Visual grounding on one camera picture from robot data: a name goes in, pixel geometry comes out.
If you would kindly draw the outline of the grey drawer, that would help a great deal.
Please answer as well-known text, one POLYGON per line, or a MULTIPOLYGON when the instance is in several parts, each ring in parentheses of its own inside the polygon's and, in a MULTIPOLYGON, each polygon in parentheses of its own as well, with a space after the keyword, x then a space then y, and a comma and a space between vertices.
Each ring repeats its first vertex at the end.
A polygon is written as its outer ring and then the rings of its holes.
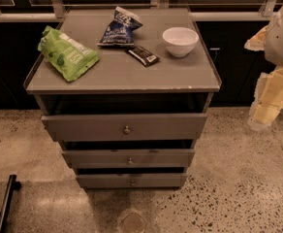
POLYGON ((189 167, 192 149, 65 150, 66 163, 74 169, 189 167))
POLYGON ((55 142, 198 139, 206 114, 58 115, 42 122, 55 142))
POLYGON ((183 173, 79 175, 79 185, 89 189, 182 187, 183 173))

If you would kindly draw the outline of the grey top drawer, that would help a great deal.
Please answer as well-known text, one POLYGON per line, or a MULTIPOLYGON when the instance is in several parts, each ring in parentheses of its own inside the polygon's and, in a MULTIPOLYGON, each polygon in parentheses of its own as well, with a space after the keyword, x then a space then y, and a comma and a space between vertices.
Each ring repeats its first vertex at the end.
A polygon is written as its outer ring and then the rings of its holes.
POLYGON ((42 122, 55 142, 198 139, 206 114, 58 115, 42 122))

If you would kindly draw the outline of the grey drawer cabinet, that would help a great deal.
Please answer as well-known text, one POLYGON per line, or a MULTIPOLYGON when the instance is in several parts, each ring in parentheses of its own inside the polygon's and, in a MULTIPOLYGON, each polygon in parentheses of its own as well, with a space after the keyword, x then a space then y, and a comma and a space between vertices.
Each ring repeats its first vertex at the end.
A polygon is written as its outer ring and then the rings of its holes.
MULTIPOLYGON (((121 49, 98 50, 100 60, 77 81, 68 83, 40 58, 24 84, 43 116, 206 114, 220 77, 203 43, 182 58, 165 49, 162 34, 171 27, 197 26, 185 9, 138 9, 142 28, 135 41, 160 60, 144 67, 121 49)), ((65 150, 192 149, 198 139, 56 142, 65 150)), ((79 175, 183 173, 188 167, 74 169, 79 175)))

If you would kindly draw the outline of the grey bottom drawer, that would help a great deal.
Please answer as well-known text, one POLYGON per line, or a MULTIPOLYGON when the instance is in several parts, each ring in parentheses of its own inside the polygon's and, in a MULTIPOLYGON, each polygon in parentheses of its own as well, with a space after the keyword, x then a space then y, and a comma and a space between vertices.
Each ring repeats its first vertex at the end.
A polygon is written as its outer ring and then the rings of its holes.
POLYGON ((79 175, 79 185, 89 189, 182 187, 183 173, 79 175))

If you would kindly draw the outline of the white bowl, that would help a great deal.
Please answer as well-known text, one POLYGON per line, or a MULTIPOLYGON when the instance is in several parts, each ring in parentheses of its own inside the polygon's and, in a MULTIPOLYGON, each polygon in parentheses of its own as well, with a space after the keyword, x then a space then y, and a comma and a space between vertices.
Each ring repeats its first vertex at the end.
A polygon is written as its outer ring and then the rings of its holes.
POLYGON ((190 53, 199 41, 196 31, 185 27, 173 27, 163 32, 166 50, 174 57, 183 57, 190 53))

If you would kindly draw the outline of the black snack bar wrapper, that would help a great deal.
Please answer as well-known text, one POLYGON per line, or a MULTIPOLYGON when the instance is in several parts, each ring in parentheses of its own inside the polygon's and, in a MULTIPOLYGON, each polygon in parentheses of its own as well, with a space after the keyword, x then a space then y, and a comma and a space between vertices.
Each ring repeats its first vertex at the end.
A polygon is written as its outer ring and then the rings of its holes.
POLYGON ((126 52, 136 58, 144 67, 157 63, 160 58, 142 46, 134 46, 126 49, 126 52))

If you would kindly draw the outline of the blue chip bag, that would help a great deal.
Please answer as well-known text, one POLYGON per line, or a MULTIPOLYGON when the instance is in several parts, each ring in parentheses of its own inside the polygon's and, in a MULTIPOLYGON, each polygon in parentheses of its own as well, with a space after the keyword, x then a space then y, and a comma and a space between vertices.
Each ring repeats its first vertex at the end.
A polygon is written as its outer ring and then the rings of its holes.
POLYGON ((134 44, 133 31, 140 27, 142 27, 142 21, 139 16, 121 7, 116 7, 113 20, 106 28, 98 46, 132 46, 134 44))

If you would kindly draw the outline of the round floor drain cover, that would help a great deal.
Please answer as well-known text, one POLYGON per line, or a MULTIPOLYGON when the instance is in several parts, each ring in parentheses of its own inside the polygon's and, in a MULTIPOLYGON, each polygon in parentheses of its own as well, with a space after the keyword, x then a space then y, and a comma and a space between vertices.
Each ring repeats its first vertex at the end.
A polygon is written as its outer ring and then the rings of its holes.
POLYGON ((144 219, 136 212, 128 213, 120 222, 121 233, 144 233, 145 228, 144 219))

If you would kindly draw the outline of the green chip bag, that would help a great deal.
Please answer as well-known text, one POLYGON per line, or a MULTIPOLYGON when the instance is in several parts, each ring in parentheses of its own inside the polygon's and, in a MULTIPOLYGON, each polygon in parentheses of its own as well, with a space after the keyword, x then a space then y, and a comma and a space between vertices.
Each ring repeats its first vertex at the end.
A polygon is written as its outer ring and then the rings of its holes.
POLYGON ((69 83, 76 81, 99 61, 97 51, 51 26, 43 31, 38 51, 69 83))

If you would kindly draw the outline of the black object on floor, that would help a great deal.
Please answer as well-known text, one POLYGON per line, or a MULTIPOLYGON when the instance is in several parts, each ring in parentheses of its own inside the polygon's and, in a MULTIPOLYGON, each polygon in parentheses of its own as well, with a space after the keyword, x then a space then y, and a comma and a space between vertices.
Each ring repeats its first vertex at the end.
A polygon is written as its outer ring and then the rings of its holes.
POLYGON ((7 219, 11 208, 11 202, 15 191, 21 189, 21 183, 16 179, 15 174, 9 175, 2 205, 0 208, 0 233, 5 233, 7 219))

